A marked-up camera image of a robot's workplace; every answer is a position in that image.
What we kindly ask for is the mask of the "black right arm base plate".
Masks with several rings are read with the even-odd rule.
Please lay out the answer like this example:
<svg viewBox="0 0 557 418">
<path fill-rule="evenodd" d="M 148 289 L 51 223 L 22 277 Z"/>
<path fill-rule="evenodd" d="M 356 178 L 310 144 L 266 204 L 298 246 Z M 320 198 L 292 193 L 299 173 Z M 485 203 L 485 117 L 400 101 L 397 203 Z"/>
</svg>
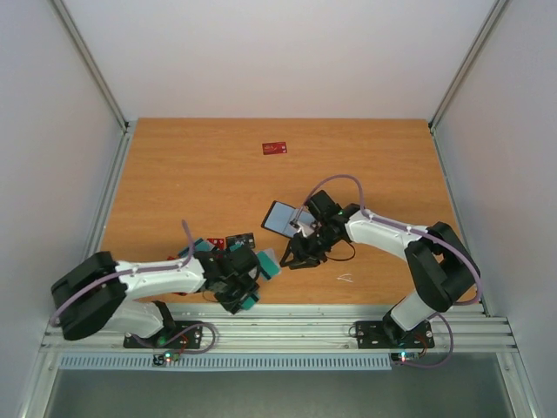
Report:
<svg viewBox="0 0 557 418">
<path fill-rule="evenodd" d="M 412 331 L 388 330 L 381 320 L 359 320 L 353 323 L 354 338 L 359 349 L 434 348 L 431 323 L 420 322 Z"/>
</svg>

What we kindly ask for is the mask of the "black leather card holder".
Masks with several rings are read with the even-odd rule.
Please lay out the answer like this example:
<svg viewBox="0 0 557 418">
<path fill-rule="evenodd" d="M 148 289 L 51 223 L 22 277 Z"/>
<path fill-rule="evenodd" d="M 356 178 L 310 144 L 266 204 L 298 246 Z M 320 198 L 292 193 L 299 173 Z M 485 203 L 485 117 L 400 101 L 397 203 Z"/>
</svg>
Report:
<svg viewBox="0 0 557 418">
<path fill-rule="evenodd" d="M 261 227 L 290 239 L 298 231 L 298 228 L 292 225 L 297 212 L 298 208 L 274 200 L 262 221 Z"/>
</svg>

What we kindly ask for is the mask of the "teal card front bottom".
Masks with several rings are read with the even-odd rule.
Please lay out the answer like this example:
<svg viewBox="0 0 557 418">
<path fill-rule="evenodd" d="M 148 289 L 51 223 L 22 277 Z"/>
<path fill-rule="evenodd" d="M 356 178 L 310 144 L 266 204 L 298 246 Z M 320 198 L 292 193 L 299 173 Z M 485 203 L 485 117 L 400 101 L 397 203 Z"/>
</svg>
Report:
<svg viewBox="0 0 557 418">
<path fill-rule="evenodd" d="M 259 296 L 257 293 L 252 293 L 249 295 L 241 304 L 242 310 L 250 310 L 253 308 L 259 301 Z"/>
</svg>

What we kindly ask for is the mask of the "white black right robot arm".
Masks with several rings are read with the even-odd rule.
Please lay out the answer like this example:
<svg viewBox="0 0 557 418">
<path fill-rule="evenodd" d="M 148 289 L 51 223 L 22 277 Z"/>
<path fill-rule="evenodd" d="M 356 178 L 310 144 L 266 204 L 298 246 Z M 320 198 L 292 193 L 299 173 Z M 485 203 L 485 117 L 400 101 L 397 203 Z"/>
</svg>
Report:
<svg viewBox="0 0 557 418">
<path fill-rule="evenodd" d="M 460 303 L 471 287 L 477 287 L 480 297 L 480 270 L 448 224 L 403 224 L 356 204 L 341 207 L 323 190 L 313 194 L 305 207 L 314 221 L 310 225 L 296 218 L 291 221 L 297 231 L 285 249 L 282 267 L 319 266 L 340 241 L 372 246 L 407 263 L 414 290 L 382 319 L 383 333 L 392 344 L 407 343 L 418 325 Z"/>
</svg>

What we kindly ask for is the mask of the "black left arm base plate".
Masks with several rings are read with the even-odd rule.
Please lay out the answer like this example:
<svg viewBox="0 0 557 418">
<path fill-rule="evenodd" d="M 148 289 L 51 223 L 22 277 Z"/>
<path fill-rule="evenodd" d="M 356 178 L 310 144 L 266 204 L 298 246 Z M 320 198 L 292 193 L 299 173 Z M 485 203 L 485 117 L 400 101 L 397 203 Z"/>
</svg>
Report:
<svg viewBox="0 0 557 418">
<path fill-rule="evenodd" d="M 200 321 L 176 321 L 174 328 L 164 327 L 148 338 L 136 339 L 125 336 L 124 348 L 149 348 L 149 349 L 200 349 L 203 338 L 203 326 Z"/>
</svg>

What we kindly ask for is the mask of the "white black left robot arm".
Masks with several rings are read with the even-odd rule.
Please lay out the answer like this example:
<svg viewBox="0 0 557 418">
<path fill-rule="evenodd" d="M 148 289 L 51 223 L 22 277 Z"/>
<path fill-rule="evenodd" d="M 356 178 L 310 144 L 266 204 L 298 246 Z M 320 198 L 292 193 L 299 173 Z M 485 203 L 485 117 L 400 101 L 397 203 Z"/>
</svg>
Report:
<svg viewBox="0 0 557 418">
<path fill-rule="evenodd" d="M 66 340 L 82 340 L 102 329 L 135 334 L 156 347 L 170 344 L 175 325 L 155 304 L 141 300 L 165 293 L 210 292 L 230 314 L 258 301 L 260 257 L 249 247 L 190 250 L 183 258 L 155 262 L 116 261 L 109 252 L 91 255 L 51 287 L 55 312 L 50 325 Z"/>
</svg>

